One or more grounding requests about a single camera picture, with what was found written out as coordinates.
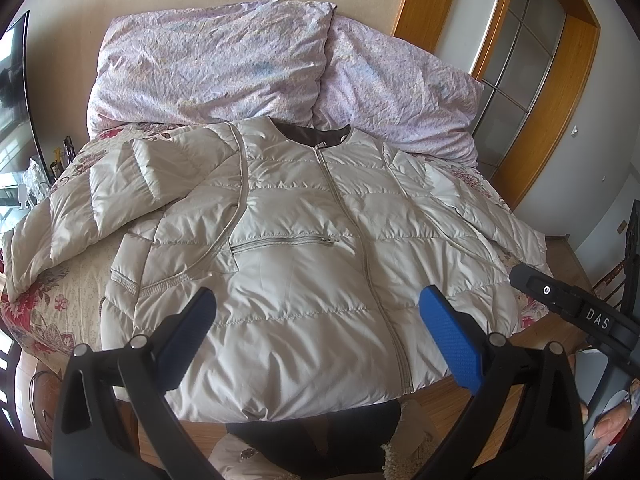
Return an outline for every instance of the cable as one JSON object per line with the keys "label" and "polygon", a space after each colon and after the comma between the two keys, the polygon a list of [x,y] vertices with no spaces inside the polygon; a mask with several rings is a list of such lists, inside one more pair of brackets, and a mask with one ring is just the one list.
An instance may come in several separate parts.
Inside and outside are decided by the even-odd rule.
{"label": "cable", "polygon": [[[35,384],[36,384],[36,380],[45,374],[53,375],[58,381],[62,382],[62,379],[52,370],[40,370],[39,372],[36,372],[31,378],[31,381],[29,381],[29,407],[31,409],[31,414],[33,415],[33,420],[35,422],[36,433],[38,434],[38,438],[43,442],[44,442],[44,439],[42,437],[42,432],[41,432],[43,428],[41,428],[38,423],[38,417],[36,416],[36,411],[35,411]],[[47,415],[49,415],[49,413],[47,413],[45,410],[42,410],[42,413],[43,413],[45,424],[46,424],[46,417]],[[49,432],[49,434],[53,433],[53,428],[49,428],[48,424],[46,424],[46,426],[47,426],[46,430]]]}

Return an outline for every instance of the jacket sleeve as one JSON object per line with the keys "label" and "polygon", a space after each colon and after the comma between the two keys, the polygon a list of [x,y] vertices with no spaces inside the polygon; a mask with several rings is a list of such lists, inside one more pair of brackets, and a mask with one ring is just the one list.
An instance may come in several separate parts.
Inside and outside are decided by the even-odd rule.
{"label": "jacket sleeve", "polygon": [[208,128],[123,143],[72,177],[2,237],[9,301],[38,275],[115,230],[185,197],[234,150]]}
{"label": "jacket sleeve", "polygon": [[473,225],[486,238],[494,240],[521,262],[548,272],[546,242],[505,208],[486,199],[471,186],[432,164],[422,163],[433,196]]}

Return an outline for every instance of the television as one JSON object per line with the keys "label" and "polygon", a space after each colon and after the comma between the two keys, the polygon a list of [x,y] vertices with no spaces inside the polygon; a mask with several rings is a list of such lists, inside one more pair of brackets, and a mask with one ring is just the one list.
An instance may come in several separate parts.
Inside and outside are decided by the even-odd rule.
{"label": "television", "polygon": [[51,184],[29,110],[28,21],[27,12],[0,38],[0,233],[13,228]]}

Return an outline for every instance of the floral bedsheet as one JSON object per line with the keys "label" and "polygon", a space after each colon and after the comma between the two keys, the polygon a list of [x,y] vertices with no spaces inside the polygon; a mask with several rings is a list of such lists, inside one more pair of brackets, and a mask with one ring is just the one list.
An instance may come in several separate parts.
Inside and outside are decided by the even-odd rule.
{"label": "floral bedsheet", "polygon": [[[52,186],[51,192],[70,178],[88,171],[108,151],[131,139],[168,136],[180,124],[131,123],[104,131],[82,147],[78,156]],[[509,209],[497,191],[472,168],[425,155],[417,155],[463,180],[487,200]],[[0,296],[0,314],[22,348],[52,370],[64,370],[73,347],[81,342],[100,349],[100,307],[111,277],[111,263],[127,227],[111,234],[84,253],[46,270],[17,301]],[[497,244],[494,247],[511,270],[518,261]],[[537,301],[514,290],[522,314],[521,329],[543,317],[548,310]]]}

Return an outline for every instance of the zippered pocket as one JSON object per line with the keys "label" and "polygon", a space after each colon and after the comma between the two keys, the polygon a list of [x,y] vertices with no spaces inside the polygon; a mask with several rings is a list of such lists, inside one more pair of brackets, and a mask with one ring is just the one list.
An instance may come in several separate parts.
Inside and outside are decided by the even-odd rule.
{"label": "zippered pocket", "polygon": [[295,237],[267,237],[260,238],[259,240],[251,240],[250,242],[244,242],[241,244],[231,245],[232,254],[242,253],[243,251],[249,251],[251,249],[260,249],[263,247],[270,247],[274,245],[306,245],[306,244],[322,244],[332,246],[337,243],[338,238],[324,235],[302,235]]}

